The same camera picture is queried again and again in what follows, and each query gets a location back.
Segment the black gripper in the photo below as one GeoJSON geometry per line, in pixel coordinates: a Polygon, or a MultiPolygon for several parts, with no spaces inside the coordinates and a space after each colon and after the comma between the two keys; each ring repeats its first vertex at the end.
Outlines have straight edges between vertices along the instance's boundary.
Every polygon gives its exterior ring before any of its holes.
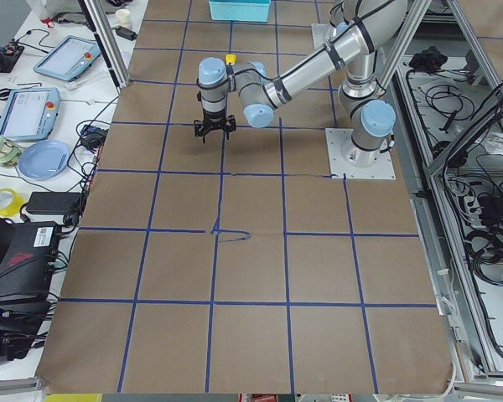
{"type": "Polygon", "coordinates": [[[203,144],[206,144],[206,136],[211,131],[222,130],[224,138],[230,139],[230,134],[236,130],[236,118],[229,116],[208,116],[202,121],[194,120],[194,135],[200,137],[203,144]]]}

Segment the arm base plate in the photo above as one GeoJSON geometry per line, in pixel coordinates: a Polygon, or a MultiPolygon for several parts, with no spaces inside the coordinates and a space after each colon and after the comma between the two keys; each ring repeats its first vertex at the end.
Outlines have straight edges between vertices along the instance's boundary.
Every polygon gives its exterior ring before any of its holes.
{"type": "Polygon", "coordinates": [[[326,44],[331,49],[334,49],[339,57],[342,58],[338,45],[341,43],[341,38],[348,28],[349,25],[347,23],[339,23],[336,27],[330,24],[314,23],[311,26],[314,51],[309,56],[318,54],[326,44]]]}
{"type": "Polygon", "coordinates": [[[325,130],[330,175],[338,179],[395,180],[386,140],[378,150],[363,151],[353,143],[352,132],[353,129],[325,130]]]}

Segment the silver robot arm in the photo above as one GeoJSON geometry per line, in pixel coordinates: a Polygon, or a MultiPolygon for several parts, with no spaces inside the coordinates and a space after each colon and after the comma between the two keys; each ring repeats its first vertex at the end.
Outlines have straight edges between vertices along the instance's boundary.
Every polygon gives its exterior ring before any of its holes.
{"type": "Polygon", "coordinates": [[[227,64],[203,59],[198,68],[198,99],[203,117],[194,121],[194,134],[230,134],[236,120],[226,112],[227,96],[237,93],[244,116],[254,128],[272,123],[274,111],[337,71],[345,72],[339,98],[353,124],[341,147],[343,158],[358,168],[372,166],[382,143],[392,133],[396,113],[379,100],[376,52],[402,26],[405,1],[337,1],[331,9],[334,32],[316,50],[282,74],[269,78],[259,62],[227,64]]]}

